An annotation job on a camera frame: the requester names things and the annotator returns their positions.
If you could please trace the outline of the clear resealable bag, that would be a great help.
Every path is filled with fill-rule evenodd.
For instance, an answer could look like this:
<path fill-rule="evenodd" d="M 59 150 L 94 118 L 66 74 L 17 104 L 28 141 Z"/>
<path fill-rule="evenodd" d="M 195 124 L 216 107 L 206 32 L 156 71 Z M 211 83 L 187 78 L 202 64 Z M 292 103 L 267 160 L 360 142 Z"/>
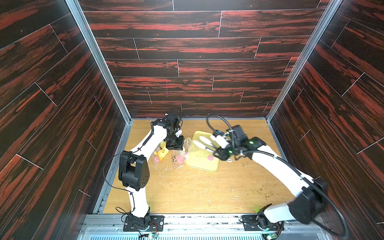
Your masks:
<path fill-rule="evenodd" d="M 192 150 L 192 140 L 190 138 L 186 138 L 184 141 L 183 150 L 171 150 L 172 156 L 177 156 L 177 161 L 173 162 L 173 168 L 179 169 L 182 168 L 186 161 L 189 159 L 190 150 Z"/>
<path fill-rule="evenodd" d="M 168 153 L 167 142 L 161 141 L 160 145 L 154 151 L 154 162 L 156 164 L 160 163 Z"/>

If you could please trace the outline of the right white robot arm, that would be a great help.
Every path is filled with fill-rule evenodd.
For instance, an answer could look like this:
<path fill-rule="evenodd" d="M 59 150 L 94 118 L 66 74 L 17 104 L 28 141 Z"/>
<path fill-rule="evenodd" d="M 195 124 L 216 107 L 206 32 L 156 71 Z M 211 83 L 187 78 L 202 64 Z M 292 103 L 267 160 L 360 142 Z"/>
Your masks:
<path fill-rule="evenodd" d="M 239 125 L 229 127 L 225 133 L 215 130 L 211 138 L 219 144 L 219 148 L 214 151 L 215 157 L 222 161 L 237 155 L 247 157 L 268 170 L 295 196 L 295 199 L 289 203 L 274 206 L 269 204 L 261 208 L 255 219 L 258 228 L 271 231 L 274 226 L 277 226 L 279 235 L 285 221 L 296 220 L 302 224 L 314 223 L 337 238 L 343 240 L 348 238 L 347 221 L 340 209 L 328 197 L 328 184 L 324 179 L 314 179 L 299 171 L 279 157 L 260 138 L 249 139 Z M 317 215 L 327 206 L 331 206 L 338 214 L 342 223 L 342 233 L 338 234 L 316 221 Z"/>

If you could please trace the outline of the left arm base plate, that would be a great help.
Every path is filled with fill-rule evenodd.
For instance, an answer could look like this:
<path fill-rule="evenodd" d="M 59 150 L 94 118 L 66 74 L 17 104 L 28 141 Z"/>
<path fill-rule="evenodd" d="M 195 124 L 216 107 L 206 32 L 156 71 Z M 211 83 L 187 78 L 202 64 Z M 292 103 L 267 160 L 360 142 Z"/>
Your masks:
<path fill-rule="evenodd" d="M 162 232 L 164 229 L 165 216 L 162 215 L 147 215 L 143 218 L 138 218 L 129 214 L 124 222 L 124 232 Z"/>

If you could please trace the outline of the metal tongs white tips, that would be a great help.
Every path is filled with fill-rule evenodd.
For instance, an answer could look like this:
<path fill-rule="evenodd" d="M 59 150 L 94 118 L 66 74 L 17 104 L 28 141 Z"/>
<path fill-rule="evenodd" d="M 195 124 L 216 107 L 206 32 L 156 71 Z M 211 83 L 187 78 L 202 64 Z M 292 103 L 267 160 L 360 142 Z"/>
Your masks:
<path fill-rule="evenodd" d="M 199 138 L 197 140 L 193 140 L 193 144 L 202 149 L 202 150 L 206 150 L 210 153 L 214 153 L 216 152 L 218 149 L 220 149 L 221 147 L 219 145 L 215 145 L 211 139 L 208 139 L 204 136 L 199 136 Z"/>

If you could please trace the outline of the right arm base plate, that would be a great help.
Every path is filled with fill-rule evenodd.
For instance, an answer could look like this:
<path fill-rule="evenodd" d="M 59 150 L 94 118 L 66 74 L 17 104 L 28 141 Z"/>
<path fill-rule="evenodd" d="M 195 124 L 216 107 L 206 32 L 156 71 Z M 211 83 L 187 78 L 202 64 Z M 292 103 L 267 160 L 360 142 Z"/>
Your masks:
<path fill-rule="evenodd" d="M 242 215 L 239 222 L 243 225 L 246 232 L 261 231 L 261 232 L 278 232 L 284 230 L 282 222 L 270 223 L 264 217 L 258 215 Z"/>

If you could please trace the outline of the yellow plastic tray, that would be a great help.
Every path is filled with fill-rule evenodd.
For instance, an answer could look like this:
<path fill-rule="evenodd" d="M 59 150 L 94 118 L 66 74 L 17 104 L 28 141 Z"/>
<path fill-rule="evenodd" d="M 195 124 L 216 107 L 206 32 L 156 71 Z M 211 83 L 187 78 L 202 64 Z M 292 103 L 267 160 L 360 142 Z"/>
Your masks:
<path fill-rule="evenodd" d="M 186 161 L 186 165 L 188 167 L 192 167 L 192 168 L 196 168 L 196 169 L 200 169 L 200 170 L 214 173 L 219 168 L 220 159 L 214 157 L 215 159 L 213 161 L 209 161 L 208 156 L 210 156 L 210 155 L 214 156 L 214 153 L 210 153 L 206 150 L 202 150 L 193 144 L 193 140 L 197 140 L 199 138 L 199 136 L 204 136 L 208 139 L 211 139 L 215 145 L 218 145 L 214 141 L 213 134 L 203 132 L 203 131 L 195 131 L 193 136 L 192 136 L 193 149 L 190 150 L 189 159 Z"/>

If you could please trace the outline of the front aluminium rail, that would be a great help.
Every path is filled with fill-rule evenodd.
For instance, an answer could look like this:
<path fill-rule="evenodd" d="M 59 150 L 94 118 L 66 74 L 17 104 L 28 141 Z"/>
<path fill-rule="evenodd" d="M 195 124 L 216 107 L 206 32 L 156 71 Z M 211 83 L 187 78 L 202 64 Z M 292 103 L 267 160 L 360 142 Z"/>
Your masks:
<path fill-rule="evenodd" d="M 88 215 L 79 240 L 330 240 L 332 237 L 314 224 L 287 221 L 273 231 L 262 231 L 246 223 L 255 214 L 158 214 L 144 230 L 123 222 L 119 214 Z"/>

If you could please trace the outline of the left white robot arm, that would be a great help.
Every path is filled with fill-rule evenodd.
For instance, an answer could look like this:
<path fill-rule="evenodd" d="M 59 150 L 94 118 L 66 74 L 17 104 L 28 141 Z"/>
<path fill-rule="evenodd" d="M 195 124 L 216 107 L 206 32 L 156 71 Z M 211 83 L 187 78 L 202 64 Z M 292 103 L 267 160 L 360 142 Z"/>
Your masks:
<path fill-rule="evenodd" d="M 162 119 L 150 122 L 151 130 L 129 152 L 119 158 L 118 178 L 129 192 L 131 211 L 127 219 L 146 228 L 150 224 L 150 207 L 145 187 L 150 179 L 148 160 L 156 148 L 164 142 L 168 150 L 182 150 L 182 115 L 166 114 Z"/>

